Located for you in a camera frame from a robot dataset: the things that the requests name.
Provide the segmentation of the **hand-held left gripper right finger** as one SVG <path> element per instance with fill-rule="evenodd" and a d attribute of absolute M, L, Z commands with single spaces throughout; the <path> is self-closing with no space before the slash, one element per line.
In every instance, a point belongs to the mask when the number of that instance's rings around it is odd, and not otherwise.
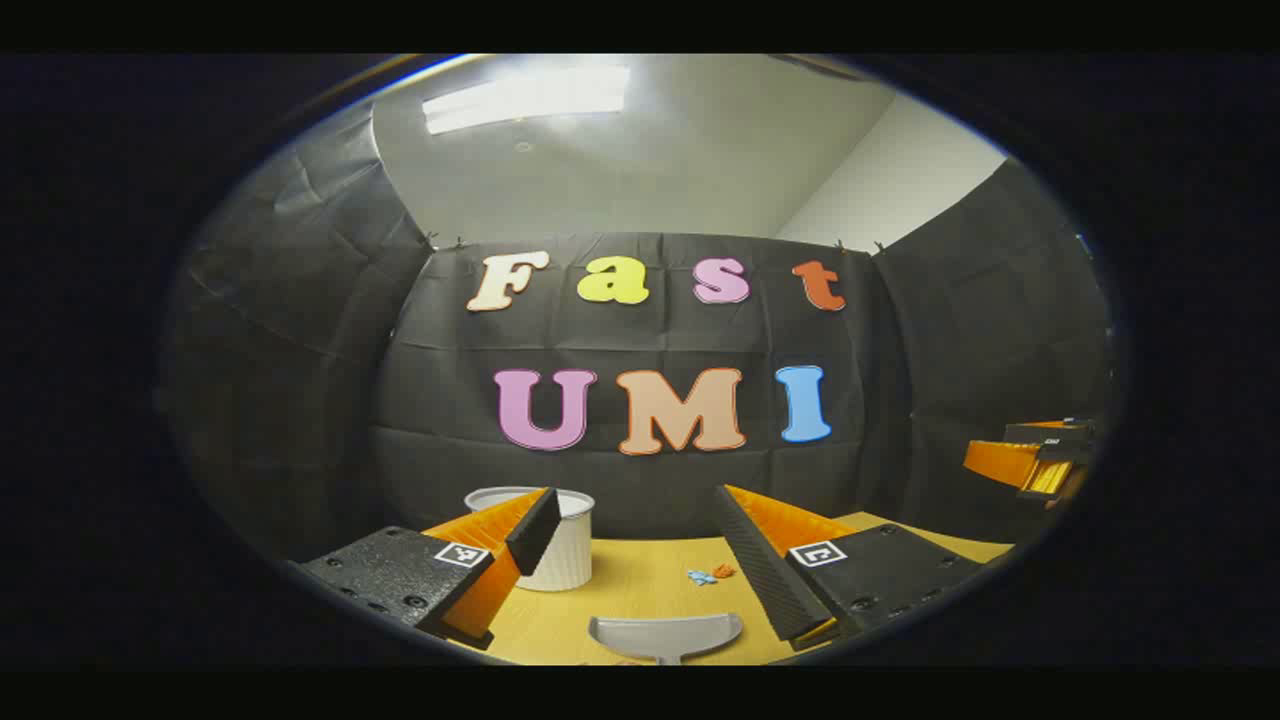
<path fill-rule="evenodd" d="M 718 527 L 777 637 L 796 651 L 896 626 L 983 566 L 893 523 L 855 530 L 736 486 Z"/>

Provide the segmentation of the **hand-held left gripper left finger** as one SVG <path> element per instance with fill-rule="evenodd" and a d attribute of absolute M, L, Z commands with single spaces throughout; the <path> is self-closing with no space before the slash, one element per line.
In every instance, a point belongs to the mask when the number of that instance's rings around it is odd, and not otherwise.
<path fill-rule="evenodd" d="M 298 568 L 356 606 L 485 650 L 559 524 L 556 491 L 541 487 L 426 530 L 384 527 Z"/>

